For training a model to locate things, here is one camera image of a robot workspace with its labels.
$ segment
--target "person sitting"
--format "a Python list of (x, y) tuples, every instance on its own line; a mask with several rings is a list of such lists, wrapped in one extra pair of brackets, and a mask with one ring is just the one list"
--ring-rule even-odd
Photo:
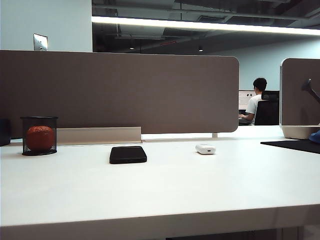
[(267, 87), (267, 80), (263, 77), (258, 77), (256, 80), (254, 80), (253, 87), (256, 96), (253, 96), (249, 100), (248, 106), (245, 110), (245, 112), (248, 113), (248, 115), (239, 114), (239, 118), (243, 118), (247, 121), (252, 121), (252, 124), (255, 123), (255, 115), (258, 107), (258, 102), (262, 101), (261, 94)]

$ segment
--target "black hair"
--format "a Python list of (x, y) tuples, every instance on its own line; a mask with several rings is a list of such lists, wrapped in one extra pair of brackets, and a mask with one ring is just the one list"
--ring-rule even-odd
[(267, 80), (263, 77), (258, 77), (256, 80), (254, 80), (253, 86), (259, 89), (260, 91), (264, 91), (267, 87)]

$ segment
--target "white desk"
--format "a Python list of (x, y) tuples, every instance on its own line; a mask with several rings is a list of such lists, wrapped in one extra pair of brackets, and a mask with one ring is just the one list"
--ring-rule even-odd
[[(116, 165), (114, 145), (60, 146), (44, 156), (3, 146), (1, 239), (156, 239), (320, 224), (320, 155), (260, 144), (281, 139), (279, 126), (240, 126), (213, 140), (147, 141), (138, 144), (146, 163)], [(198, 154), (199, 143), (216, 154)]]

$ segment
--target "light strip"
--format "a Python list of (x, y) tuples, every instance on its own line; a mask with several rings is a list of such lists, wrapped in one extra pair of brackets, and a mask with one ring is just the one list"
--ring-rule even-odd
[(182, 29), (194, 29), (194, 30), (197, 30), (197, 29), (198, 30), (229, 30), (229, 31), (320, 36), (320, 30), (317, 30), (317, 29), (287, 28), (287, 27), (276, 27), (276, 26), (236, 25), (236, 24), (171, 21), (171, 20), (108, 17), (108, 16), (92, 16), (91, 20), (93, 23), (104, 23), (104, 24), (123, 24), (123, 25), (148, 26), (148, 27), (177, 28), (177, 29), (182, 28)]

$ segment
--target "exposed ceiling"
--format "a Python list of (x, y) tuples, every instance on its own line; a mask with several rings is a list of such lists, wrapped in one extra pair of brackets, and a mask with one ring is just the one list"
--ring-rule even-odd
[[(320, 0), (92, 0), (92, 15), (320, 30)], [(311, 36), (92, 23), (93, 51), (201, 54)]]

